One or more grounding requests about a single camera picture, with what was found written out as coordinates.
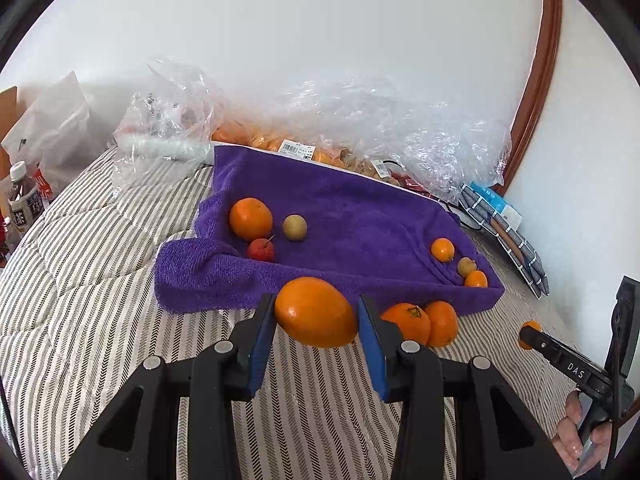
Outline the yellow-green round fruit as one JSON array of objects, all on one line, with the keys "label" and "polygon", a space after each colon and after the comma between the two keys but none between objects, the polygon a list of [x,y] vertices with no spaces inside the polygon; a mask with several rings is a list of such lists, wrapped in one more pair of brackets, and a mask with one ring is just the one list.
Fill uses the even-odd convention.
[{"label": "yellow-green round fruit", "polygon": [[457,271],[462,278],[466,278],[469,274],[477,270],[476,262],[469,257],[462,257],[457,264]]}]

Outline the small oval orange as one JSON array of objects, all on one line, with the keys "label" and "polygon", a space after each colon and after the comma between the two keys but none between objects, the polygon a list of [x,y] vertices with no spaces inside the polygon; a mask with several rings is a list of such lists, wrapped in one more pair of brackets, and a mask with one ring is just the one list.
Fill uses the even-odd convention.
[{"label": "small oval orange", "polygon": [[303,276],[278,292],[274,315],[288,336],[306,346],[338,348],[351,344],[358,332],[352,305],[330,283]]}]

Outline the small red fruit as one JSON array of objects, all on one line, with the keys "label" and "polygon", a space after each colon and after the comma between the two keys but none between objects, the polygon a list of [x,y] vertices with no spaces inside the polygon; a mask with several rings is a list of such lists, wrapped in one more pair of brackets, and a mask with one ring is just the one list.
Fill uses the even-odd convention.
[{"label": "small red fruit", "polygon": [[256,238],[247,247],[246,255],[252,260],[262,262],[275,262],[276,252],[272,242],[272,236],[268,238]]}]

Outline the small green-yellow fruit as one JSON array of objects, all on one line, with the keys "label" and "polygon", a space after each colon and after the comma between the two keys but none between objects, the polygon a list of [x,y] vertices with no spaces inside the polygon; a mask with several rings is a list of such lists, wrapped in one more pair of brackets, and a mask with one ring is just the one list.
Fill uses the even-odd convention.
[{"label": "small green-yellow fruit", "polygon": [[282,222],[282,232],[288,240],[301,242],[307,236],[307,221],[300,214],[289,214]]}]

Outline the large bumpy orange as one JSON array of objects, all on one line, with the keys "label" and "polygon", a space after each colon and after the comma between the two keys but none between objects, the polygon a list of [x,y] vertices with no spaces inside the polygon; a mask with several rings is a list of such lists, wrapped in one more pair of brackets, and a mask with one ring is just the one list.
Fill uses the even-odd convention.
[{"label": "large bumpy orange", "polygon": [[424,312],[431,321],[431,333],[428,338],[431,347],[446,347],[457,338],[458,316],[451,304],[446,301],[434,301],[424,308]]}]

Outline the striped bed cover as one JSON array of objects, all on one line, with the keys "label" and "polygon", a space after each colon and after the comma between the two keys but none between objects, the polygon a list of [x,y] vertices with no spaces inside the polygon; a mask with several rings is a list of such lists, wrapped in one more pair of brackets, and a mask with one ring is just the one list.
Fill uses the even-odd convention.
[{"label": "striped bed cover", "polygon": [[[213,193],[214,164],[174,184],[112,190],[115,151],[95,160],[22,237],[1,274],[1,381],[5,434],[27,472],[60,475],[90,427],[148,357],[177,362],[227,338],[255,307],[172,313],[160,307],[154,269],[163,244],[195,235],[198,207]],[[541,428],[553,434],[573,383],[518,345],[523,323],[552,336],[567,329],[500,252],[474,243],[504,292],[490,309],[458,315],[459,333],[439,350],[468,362],[486,356]]]}]

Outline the orange with green stem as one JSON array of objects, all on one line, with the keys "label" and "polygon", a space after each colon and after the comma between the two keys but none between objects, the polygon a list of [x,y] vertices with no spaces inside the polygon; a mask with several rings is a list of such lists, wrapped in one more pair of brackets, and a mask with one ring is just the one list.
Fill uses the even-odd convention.
[{"label": "orange with green stem", "polygon": [[381,314],[381,318],[394,323],[405,340],[414,340],[422,346],[428,345],[432,323],[428,315],[416,304],[394,304]]}]

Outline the grey checked folded cloth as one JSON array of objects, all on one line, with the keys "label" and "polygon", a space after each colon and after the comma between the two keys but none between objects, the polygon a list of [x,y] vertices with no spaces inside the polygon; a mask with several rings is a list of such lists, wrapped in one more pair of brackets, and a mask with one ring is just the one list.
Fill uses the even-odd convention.
[{"label": "grey checked folded cloth", "polygon": [[548,296],[548,275],[527,238],[513,229],[491,203],[469,185],[462,186],[459,205],[483,231],[495,237],[535,297]]}]

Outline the white blue box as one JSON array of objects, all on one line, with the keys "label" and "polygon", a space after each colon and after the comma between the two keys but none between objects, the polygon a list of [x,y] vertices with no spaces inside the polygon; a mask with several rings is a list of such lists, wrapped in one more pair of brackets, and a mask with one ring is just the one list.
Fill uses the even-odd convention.
[{"label": "white blue box", "polygon": [[483,188],[479,184],[472,182],[472,190],[479,196],[482,196],[484,200],[490,203],[490,206],[500,214],[500,216],[506,220],[506,223],[514,230],[517,230],[523,220],[520,213],[508,203],[501,195],[497,194],[491,188]]}]

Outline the purple towel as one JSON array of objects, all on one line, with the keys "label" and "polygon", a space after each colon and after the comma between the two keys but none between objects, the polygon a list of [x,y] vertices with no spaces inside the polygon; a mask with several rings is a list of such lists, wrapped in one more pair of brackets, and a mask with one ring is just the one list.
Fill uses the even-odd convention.
[{"label": "purple towel", "polygon": [[[252,308],[265,292],[314,276],[337,288],[351,304],[367,296],[385,310],[398,302],[447,301],[458,315],[492,308],[503,284],[451,214],[434,200],[335,168],[234,145],[214,149],[213,193],[198,207],[195,235],[163,244],[154,269],[161,308],[172,313]],[[280,224],[300,214],[306,238],[276,234],[273,263],[247,257],[247,244],[230,229],[229,212],[242,198],[261,200]],[[454,243],[450,262],[431,244]],[[457,264],[469,257],[488,278],[468,287]]]}]

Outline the drink bottle white cap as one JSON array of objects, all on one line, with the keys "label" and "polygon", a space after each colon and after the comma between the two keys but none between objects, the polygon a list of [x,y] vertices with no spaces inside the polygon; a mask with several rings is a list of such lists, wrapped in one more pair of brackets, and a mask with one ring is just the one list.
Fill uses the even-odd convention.
[{"label": "drink bottle white cap", "polygon": [[44,205],[36,181],[28,174],[26,162],[10,168],[11,189],[8,198],[12,223],[26,233],[44,213]]}]

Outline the clear plastic bags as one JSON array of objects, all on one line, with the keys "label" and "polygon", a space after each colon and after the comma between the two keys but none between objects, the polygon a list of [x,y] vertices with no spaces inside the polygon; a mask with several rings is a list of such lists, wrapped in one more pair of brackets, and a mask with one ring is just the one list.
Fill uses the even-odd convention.
[{"label": "clear plastic bags", "polygon": [[387,80],[353,74],[308,78],[279,94],[231,102],[198,66],[149,64],[150,88],[131,98],[114,132],[112,190],[174,184],[213,160],[214,143],[320,162],[456,202],[471,183],[503,181],[511,151],[501,122],[445,103],[407,99]]}]

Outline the white paper bag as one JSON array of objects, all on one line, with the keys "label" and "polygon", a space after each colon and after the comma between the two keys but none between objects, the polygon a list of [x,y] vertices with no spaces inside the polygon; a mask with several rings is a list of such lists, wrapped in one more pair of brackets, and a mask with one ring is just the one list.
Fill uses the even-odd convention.
[{"label": "white paper bag", "polygon": [[24,162],[46,200],[54,200],[106,151],[75,73],[47,88],[2,140],[11,162]]}]

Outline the cardboard box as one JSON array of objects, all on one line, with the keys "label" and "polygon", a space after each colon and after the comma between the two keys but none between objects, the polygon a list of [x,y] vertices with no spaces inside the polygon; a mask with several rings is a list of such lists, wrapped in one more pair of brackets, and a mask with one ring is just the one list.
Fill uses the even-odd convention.
[{"label": "cardboard box", "polygon": [[[17,88],[11,87],[0,94],[0,142],[17,122],[18,117]],[[10,172],[10,158],[0,146],[0,178],[4,179]]]}]

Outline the brown wooden frame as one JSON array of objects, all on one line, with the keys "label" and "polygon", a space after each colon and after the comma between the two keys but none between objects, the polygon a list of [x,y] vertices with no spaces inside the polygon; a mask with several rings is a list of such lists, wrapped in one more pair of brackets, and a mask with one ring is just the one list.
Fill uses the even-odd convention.
[{"label": "brown wooden frame", "polygon": [[551,87],[558,57],[563,16],[563,0],[542,0],[540,24],[532,66],[511,127],[512,151],[503,175],[503,184],[495,186],[506,194],[532,143]]}]

